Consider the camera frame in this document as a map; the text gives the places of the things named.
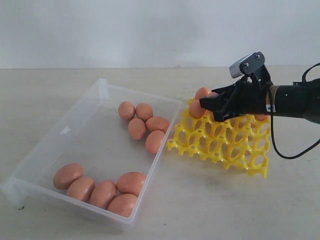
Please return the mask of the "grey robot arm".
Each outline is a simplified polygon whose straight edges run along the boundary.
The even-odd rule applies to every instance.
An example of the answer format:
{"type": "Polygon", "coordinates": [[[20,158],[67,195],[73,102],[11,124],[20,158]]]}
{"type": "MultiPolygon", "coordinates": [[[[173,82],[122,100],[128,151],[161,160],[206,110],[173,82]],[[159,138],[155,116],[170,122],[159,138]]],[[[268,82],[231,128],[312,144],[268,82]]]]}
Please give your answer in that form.
{"type": "Polygon", "coordinates": [[[320,80],[274,85],[271,81],[242,77],[236,83],[213,90],[200,106],[213,113],[216,122],[243,115],[265,115],[305,119],[320,123],[320,80]]]}

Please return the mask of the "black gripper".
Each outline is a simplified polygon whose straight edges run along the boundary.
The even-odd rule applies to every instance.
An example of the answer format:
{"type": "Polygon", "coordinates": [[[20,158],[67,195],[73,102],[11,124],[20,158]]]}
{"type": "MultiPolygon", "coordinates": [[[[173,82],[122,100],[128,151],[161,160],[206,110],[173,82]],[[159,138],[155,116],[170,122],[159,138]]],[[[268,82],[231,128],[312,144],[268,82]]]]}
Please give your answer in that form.
{"type": "Polygon", "coordinates": [[[246,114],[269,116],[271,111],[267,109],[270,106],[267,97],[272,85],[270,80],[245,75],[236,83],[213,89],[211,92],[219,95],[199,99],[200,106],[212,112],[216,122],[246,114]]]}

